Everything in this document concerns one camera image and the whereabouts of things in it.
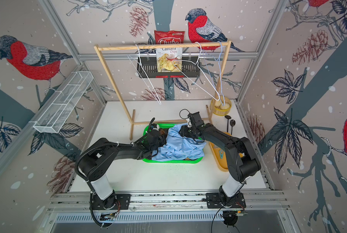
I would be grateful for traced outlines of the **light blue long-sleeve shirt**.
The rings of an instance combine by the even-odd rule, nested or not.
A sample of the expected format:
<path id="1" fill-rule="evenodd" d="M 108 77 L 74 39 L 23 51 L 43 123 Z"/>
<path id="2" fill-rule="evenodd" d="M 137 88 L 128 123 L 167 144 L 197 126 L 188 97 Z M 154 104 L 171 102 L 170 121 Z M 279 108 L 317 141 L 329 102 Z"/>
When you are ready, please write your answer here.
<path id="1" fill-rule="evenodd" d="M 169 128 L 166 144 L 152 152 L 152 160 L 158 162 L 197 160 L 205 156 L 203 149 L 206 142 L 181 137 L 179 130 L 184 124 Z"/>

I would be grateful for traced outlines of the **light blue wire hanger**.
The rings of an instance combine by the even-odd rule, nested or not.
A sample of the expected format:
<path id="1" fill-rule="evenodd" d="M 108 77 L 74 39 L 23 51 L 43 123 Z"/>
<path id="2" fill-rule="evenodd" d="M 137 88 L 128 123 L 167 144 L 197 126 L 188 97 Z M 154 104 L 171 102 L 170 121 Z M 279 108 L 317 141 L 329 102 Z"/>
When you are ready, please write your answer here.
<path id="1" fill-rule="evenodd" d="M 223 96 L 224 97 L 224 94 L 223 94 L 223 88 L 222 88 L 222 72 L 221 72 L 221 65 L 220 65 L 220 58 L 221 58 L 221 55 L 222 55 L 222 52 L 223 52 L 223 46 L 222 46 L 222 43 L 221 41 L 217 41 L 219 44 L 220 44 L 220 48 L 221 48 L 221 52 L 219 53 L 219 56 L 218 58 L 215 58 L 213 55 L 209 55 L 215 62 L 218 63 L 218 67 L 219 67 L 219 72 L 218 72 L 218 78 L 217 79 L 214 79 L 214 81 L 212 81 L 212 86 L 214 87 L 215 89 L 215 92 L 216 92 L 216 95 L 217 97 L 213 98 L 215 99 L 216 101 L 219 101 L 220 98 Z"/>

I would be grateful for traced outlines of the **white wire hanger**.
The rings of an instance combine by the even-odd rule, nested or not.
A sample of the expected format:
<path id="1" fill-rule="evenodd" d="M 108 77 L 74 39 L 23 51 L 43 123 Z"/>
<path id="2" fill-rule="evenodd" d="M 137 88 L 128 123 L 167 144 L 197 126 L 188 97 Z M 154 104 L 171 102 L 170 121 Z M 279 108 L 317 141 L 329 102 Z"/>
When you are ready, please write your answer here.
<path id="1" fill-rule="evenodd" d="M 146 76 L 146 79 L 149 81 L 149 84 L 146 83 L 145 79 L 142 78 L 143 82 L 145 83 L 145 85 L 147 86 L 147 88 L 149 89 L 149 91 L 151 92 L 151 94 L 154 96 L 155 100 L 159 103 L 159 105 L 162 105 L 161 103 L 161 99 L 157 93 L 157 91 L 155 90 L 155 87 L 153 86 L 152 82 L 150 81 L 149 77 L 148 77 L 148 74 L 146 73 L 145 69 L 143 68 L 142 66 L 142 63 L 141 63 L 141 53 L 140 53 L 140 48 L 139 48 L 139 45 L 138 44 L 135 44 L 135 46 L 137 47 L 137 50 L 138 50 L 138 59 L 133 59 L 130 55 L 127 55 L 130 63 L 132 64 L 132 66 L 134 67 L 134 69 L 136 70 L 136 72 L 139 74 L 139 69 L 134 65 L 133 61 L 136 61 L 137 64 L 140 66 L 140 68 L 142 68 L 142 71 L 143 73 L 145 74 Z"/>
<path id="2" fill-rule="evenodd" d="M 200 85 L 198 85 L 196 83 L 196 81 L 193 81 L 192 78 L 190 76 L 188 76 L 185 72 L 183 71 L 180 71 L 186 78 L 188 78 L 192 84 L 198 86 L 201 90 L 203 90 L 205 93 L 207 93 L 208 95 L 210 95 L 210 97 L 215 100 L 215 101 L 220 101 L 221 100 L 221 96 L 219 94 L 219 92 L 217 91 L 217 88 L 214 86 L 214 84 L 210 81 L 210 79 L 206 76 L 206 73 L 204 73 L 204 71 L 202 70 L 202 68 L 200 67 L 200 55 L 202 54 L 202 44 L 200 42 L 195 42 L 196 46 L 199 46 L 200 47 L 200 50 L 199 50 L 199 55 L 197 57 L 197 60 L 195 62 L 193 62 L 191 59 L 189 60 L 180 60 L 182 62 L 189 62 L 191 64 L 193 64 L 195 67 L 197 67 L 199 69 L 199 75 L 198 75 L 198 78 L 201 78 L 201 75 L 203 74 L 204 77 L 206 78 L 206 80 L 209 82 L 209 84 L 211 85 L 211 87 L 214 89 L 215 91 L 215 94 L 214 95 L 211 95 L 208 91 L 206 91 L 205 89 L 203 89 Z"/>

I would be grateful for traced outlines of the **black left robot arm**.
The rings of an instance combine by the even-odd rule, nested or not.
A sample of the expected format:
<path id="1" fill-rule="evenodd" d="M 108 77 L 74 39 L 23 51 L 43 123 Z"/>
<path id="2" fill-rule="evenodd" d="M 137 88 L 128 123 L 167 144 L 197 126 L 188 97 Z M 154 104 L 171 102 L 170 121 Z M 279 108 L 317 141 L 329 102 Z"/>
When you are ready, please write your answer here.
<path id="1" fill-rule="evenodd" d="M 158 148 L 166 144 L 167 129 L 150 121 L 146 133 L 130 144 L 110 142 L 101 138 L 86 149 L 75 163 L 75 172 L 89 186 L 90 210 L 120 208 L 118 197 L 108 181 L 106 172 L 115 160 L 152 160 Z"/>

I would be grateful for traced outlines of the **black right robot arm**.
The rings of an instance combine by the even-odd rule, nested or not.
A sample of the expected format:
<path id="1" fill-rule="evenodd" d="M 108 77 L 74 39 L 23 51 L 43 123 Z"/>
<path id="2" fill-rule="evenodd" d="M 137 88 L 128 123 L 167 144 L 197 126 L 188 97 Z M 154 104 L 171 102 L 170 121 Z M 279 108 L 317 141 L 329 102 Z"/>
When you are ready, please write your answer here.
<path id="1" fill-rule="evenodd" d="M 199 112 L 189 113 L 187 121 L 179 131 L 181 136 L 208 141 L 226 154 L 229 176 L 219 188 L 220 204 L 225 208 L 244 209 L 241 189 L 262 167 L 250 140 L 227 135 L 214 125 L 204 123 Z"/>

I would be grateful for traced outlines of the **dark multicolour plaid shirt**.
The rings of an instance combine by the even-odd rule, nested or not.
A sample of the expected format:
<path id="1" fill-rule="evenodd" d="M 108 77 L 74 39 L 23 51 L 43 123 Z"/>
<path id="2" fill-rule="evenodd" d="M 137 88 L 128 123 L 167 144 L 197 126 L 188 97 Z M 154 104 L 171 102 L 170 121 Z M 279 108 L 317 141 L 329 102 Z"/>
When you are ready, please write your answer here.
<path id="1" fill-rule="evenodd" d="M 159 131 L 161 137 L 163 137 L 164 139 L 167 138 L 169 128 L 160 128 L 158 131 Z"/>

